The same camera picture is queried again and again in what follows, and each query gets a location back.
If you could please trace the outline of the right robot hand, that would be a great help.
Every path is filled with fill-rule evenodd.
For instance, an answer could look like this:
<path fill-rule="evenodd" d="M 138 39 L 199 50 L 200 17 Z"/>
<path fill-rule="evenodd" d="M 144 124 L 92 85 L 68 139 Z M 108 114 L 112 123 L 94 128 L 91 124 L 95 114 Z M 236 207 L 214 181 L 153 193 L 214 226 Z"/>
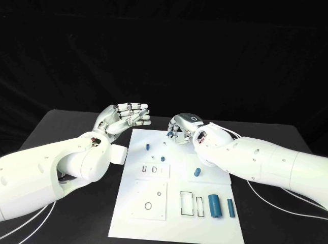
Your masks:
<path fill-rule="evenodd" d="M 167 137 L 177 144 L 187 144 L 203 125 L 203 120 L 196 114 L 180 113 L 170 120 Z"/>

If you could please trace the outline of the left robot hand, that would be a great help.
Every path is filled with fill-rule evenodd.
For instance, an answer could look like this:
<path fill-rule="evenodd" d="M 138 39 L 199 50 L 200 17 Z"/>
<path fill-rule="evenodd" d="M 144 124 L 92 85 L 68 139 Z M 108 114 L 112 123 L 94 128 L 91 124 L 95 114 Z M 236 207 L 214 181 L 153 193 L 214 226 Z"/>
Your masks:
<path fill-rule="evenodd" d="M 144 103 L 122 103 L 109 105 L 99 113 L 92 131 L 106 135 L 114 142 L 121 133 L 131 127 L 148 126 L 150 110 Z"/>

